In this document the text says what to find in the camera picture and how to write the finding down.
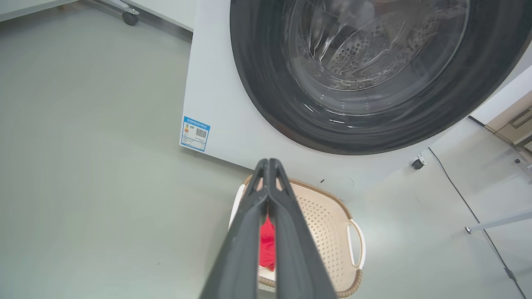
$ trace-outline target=white handle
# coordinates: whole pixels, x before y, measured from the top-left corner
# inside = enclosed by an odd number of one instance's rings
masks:
[[[360,270],[364,266],[364,262],[365,262],[365,240],[364,240],[364,234],[362,234],[362,230],[360,229],[359,225],[356,224],[356,222],[353,219],[349,219],[349,224],[351,224],[356,229],[356,233],[358,234],[359,239],[360,239],[360,257],[359,257],[359,262],[357,264],[355,264],[354,259],[353,259],[353,249],[351,248],[351,237],[349,235],[349,227],[347,228],[347,233],[348,233],[347,236],[349,238],[348,239],[349,240],[349,252],[351,253],[351,262],[353,263],[353,266],[357,270]]]

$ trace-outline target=blue label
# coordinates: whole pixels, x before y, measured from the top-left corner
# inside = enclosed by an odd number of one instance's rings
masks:
[[[207,126],[202,122],[185,117],[183,121],[183,131],[181,132],[181,144],[205,152],[205,146],[207,145],[207,138],[209,137],[210,130],[211,126]]]

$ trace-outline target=front-loading washing machine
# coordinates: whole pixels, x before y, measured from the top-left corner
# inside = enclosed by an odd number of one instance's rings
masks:
[[[199,0],[180,144],[346,197],[465,118],[529,44],[528,0]]]

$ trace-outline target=floor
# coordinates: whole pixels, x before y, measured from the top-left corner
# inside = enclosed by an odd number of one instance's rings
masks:
[[[197,298],[251,173],[178,145],[191,34],[77,2],[0,23],[0,297]],[[433,151],[480,221],[532,204],[516,153],[464,120]],[[430,152],[347,202],[360,298],[522,298]],[[489,229],[532,298],[532,220]],[[261,292],[260,298],[274,298]]]

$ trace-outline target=laundry basket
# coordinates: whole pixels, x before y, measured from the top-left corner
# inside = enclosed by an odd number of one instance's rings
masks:
[[[232,207],[229,226],[238,210],[249,176],[238,189]],[[353,294],[362,280],[362,266],[365,261],[365,241],[360,227],[353,221],[349,210],[333,194],[304,182],[290,179],[290,185],[305,216],[306,224],[318,247],[321,259],[327,269],[338,297]],[[355,264],[349,226],[352,225],[360,239],[360,257]],[[259,266],[259,288],[275,292],[275,271]]]

